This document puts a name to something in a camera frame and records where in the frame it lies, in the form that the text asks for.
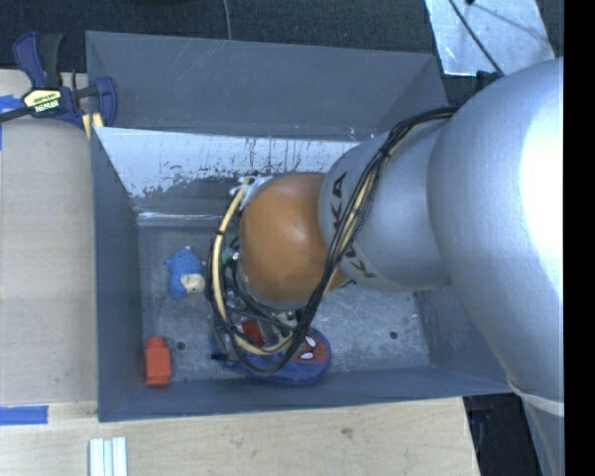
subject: yellow cable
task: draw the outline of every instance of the yellow cable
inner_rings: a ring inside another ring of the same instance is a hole
[[[240,204],[241,199],[245,195],[246,187],[249,185],[251,180],[249,178],[245,179],[243,185],[238,189],[236,195],[234,196],[231,204],[227,208],[225,215],[223,216],[222,220],[220,221],[220,225],[218,226],[218,232],[216,234],[216,238],[214,239],[214,244],[212,247],[212,255],[211,255],[211,281],[213,284],[213,295],[214,301],[216,303],[216,307],[218,308],[218,313],[222,317],[223,321],[228,322],[227,320],[227,310],[225,307],[225,303],[222,297],[222,289],[221,289],[221,282],[220,282],[220,249],[222,248],[222,242],[225,237],[225,231],[229,226],[229,222],[231,218],[234,216],[234,213],[238,209],[238,205]],[[258,354],[261,356],[275,354],[282,349],[284,349],[292,340],[293,335],[290,335],[288,338],[279,342],[278,344],[270,347],[258,347],[253,345],[243,338],[236,337],[236,343],[242,347],[243,349]]]

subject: gray box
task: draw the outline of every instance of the gray box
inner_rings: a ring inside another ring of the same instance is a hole
[[[89,76],[112,76],[119,96],[115,126],[91,140],[100,420],[509,391],[453,288],[327,295],[313,325],[333,364],[304,388],[210,360],[209,303],[167,290],[165,260],[183,245],[206,259],[241,175],[326,172],[357,143],[446,105],[434,57],[105,33],[87,35],[87,57]],[[172,351],[167,388],[144,382],[151,335]]]

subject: black floor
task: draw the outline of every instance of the black floor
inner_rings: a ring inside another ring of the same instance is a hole
[[[434,53],[423,0],[227,0],[232,38],[244,41]],[[536,0],[557,56],[564,50],[564,0]],[[85,71],[86,30],[226,38],[221,0],[0,0],[0,67],[14,67],[23,34],[63,32],[63,71]],[[444,80],[451,103],[475,91],[471,78]],[[484,476],[539,475],[520,401],[465,399]]]

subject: wire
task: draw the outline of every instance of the wire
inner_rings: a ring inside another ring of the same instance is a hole
[[[229,5],[227,0],[222,0],[222,6],[225,9],[225,23],[227,26],[227,39],[231,41],[231,18],[229,17]]]
[[[467,30],[467,32],[469,33],[469,35],[471,36],[471,38],[473,39],[473,41],[476,43],[476,46],[478,46],[478,49],[481,51],[481,53],[487,58],[487,60],[490,62],[490,64],[494,66],[494,69],[496,70],[496,72],[500,76],[504,76],[505,75],[505,72],[501,69],[501,67],[496,63],[496,61],[491,56],[491,54],[487,51],[487,49],[480,42],[480,40],[478,39],[478,37],[476,36],[476,34],[474,33],[474,31],[471,29],[471,27],[469,26],[469,24],[465,20],[465,17],[458,10],[458,7],[456,6],[456,3],[454,2],[454,0],[448,0],[448,2],[452,6],[452,9],[454,9],[454,12],[456,13],[456,16],[458,16],[458,19],[461,21],[461,23],[463,24],[463,26],[465,27],[465,29]]]
[[[229,318],[224,303],[223,280],[220,268],[221,246],[224,240],[224,234],[231,218],[236,212],[237,206],[242,199],[245,189],[250,180],[247,179],[238,189],[232,202],[225,212],[212,245],[210,256],[210,273],[208,274],[208,284],[211,293],[208,295],[216,317],[222,328],[230,337],[234,351],[240,362],[249,370],[260,376],[268,376],[282,369],[293,357],[298,348],[304,344],[307,331],[317,313],[321,299],[326,294],[333,278],[337,272],[343,256],[348,252],[357,234],[361,230],[372,205],[373,194],[377,187],[383,165],[390,159],[392,153],[405,140],[415,128],[431,120],[449,118],[457,108],[446,107],[422,113],[414,118],[405,120],[398,124],[389,134],[383,147],[373,156],[368,165],[362,172],[357,181],[353,192],[346,204],[346,207],[340,217],[340,223],[335,231],[332,242],[328,249],[324,270],[319,284],[313,290],[306,305],[297,311],[296,327],[289,327],[293,332],[284,340],[271,347],[258,347],[239,333]],[[256,304],[255,307],[262,310],[263,305]],[[280,360],[274,361],[267,368],[261,368],[252,364],[245,351],[259,355],[272,356],[284,351]]]

